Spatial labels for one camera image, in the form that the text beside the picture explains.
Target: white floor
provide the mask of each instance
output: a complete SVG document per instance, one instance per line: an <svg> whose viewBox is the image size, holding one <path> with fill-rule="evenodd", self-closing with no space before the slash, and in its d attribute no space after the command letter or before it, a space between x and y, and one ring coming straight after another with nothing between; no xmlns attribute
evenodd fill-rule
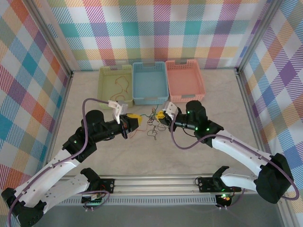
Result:
<svg viewBox="0 0 303 227"><path fill-rule="evenodd" d="M238 83L233 70L203 70L206 95L202 101L208 118L223 126L240 140L255 146L253 133L246 114ZM82 119L81 106L85 98L97 98L98 72L76 72L64 110L62 123L55 143L53 156L62 144L75 133ZM185 111L185 103L178 106ZM129 113L151 113L153 106L135 106ZM95 102L88 102L86 112L100 109ZM105 120L112 120L111 111L103 111ZM147 118L140 129L146 128ZM179 145L188 146L196 141L181 129L175 132ZM153 175L153 174L212 174L221 166L245 169L232 157L198 144L190 150L180 150L171 141L168 130L159 132L157 140L146 132L124 140L117 136L111 141L98 143L98 150L67 175L76 175L81 169L91 167L99 175Z"/></svg>

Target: plaid wallpaper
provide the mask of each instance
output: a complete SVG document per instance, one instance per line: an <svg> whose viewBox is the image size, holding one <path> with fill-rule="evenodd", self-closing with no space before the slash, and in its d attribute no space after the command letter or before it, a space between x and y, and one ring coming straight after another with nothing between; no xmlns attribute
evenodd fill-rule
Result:
<svg viewBox="0 0 303 227"><path fill-rule="evenodd" d="M80 70L97 70L119 60L175 58L198 58L202 68L234 68L270 0L43 3L36 0L68 60Z"/></svg>
<svg viewBox="0 0 303 227"><path fill-rule="evenodd" d="M244 72L266 150L286 156L303 194L303 0L282 3ZM303 226L302 197L292 204Z"/></svg>
<svg viewBox="0 0 303 227"><path fill-rule="evenodd" d="M67 76L21 0L0 1L0 193L42 167ZM6 208L0 199L0 226Z"/></svg>

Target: plastic basket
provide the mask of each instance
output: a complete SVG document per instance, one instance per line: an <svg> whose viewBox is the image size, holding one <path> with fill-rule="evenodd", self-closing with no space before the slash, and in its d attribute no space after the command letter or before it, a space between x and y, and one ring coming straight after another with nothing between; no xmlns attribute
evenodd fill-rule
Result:
<svg viewBox="0 0 303 227"><path fill-rule="evenodd" d="M171 102L201 101L205 95L203 78L195 59L166 61Z"/></svg>
<svg viewBox="0 0 303 227"><path fill-rule="evenodd" d="M132 107L132 66L115 65L101 67L99 70L98 99L104 101L125 101L129 108ZM103 103L100 106L102 109L110 109L110 107Z"/></svg>
<svg viewBox="0 0 303 227"><path fill-rule="evenodd" d="M133 98L135 105L163 104L169 97L165 63L133 64Z"/></svg>

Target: pink basket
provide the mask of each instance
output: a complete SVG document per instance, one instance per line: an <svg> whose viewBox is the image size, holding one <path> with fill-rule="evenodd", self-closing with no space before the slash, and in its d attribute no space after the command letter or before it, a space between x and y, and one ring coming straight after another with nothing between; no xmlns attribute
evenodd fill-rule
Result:
<svg viewBox="0 0 303 227"><path fill-rule="evenodd" d="M184 64L166 61L167 79L171 102L201 101L205 95L199 64L188 59Z"/></svg>

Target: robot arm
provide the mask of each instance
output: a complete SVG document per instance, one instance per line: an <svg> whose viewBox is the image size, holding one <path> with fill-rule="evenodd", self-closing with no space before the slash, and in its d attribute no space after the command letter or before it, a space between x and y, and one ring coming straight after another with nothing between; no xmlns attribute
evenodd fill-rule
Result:
<svg viewBox="0 0 303 227"><path fill-rule="evenodd" d="M193 130L195 137L202 143L230 155L251 170L252 173L243 175L230 172L228 166L221 167L213 175L213 184L218 192L233 186L247 188L256 191L266 201L277 203L290 187L290 181L266 161L269 160L277 165L293 180L289 165L283 155L270 155L235 138L222 126L207 118L205 108L199 101L188 102L186 114L182 114L180 108L172 102L166 102L156 118L169 126L173 141L173 132L177 127Z"/></svg>
<svg viewBox="0 0 303 227"><path fill-rule="evenodd" d="M15 199L22 194L12 211L21 226L33 226L41 219L51 207L59 202L84 191L100 190L101 179L90 168L83 169L75 178L55 185L66 173L82 163L89 155L97 150L96 143L113 139L121 134L127 139L127 134L137 129L142 117L135 114L123 114L123 108L118 103L109 102L114 107L114 120L104 121L103 113L92 110L86 114L88 127L88 144L84 151L74 159L69 159L56 165L58 162L71 157L79 152L85 143L85 130L83 120L75 134L63 145L62 150L29 181L16 189L7 188L2 192L6 204L11 207ZM25 192L26 187L34 181ZM84 196L87 200L93 200L90 196Z"/></svg>

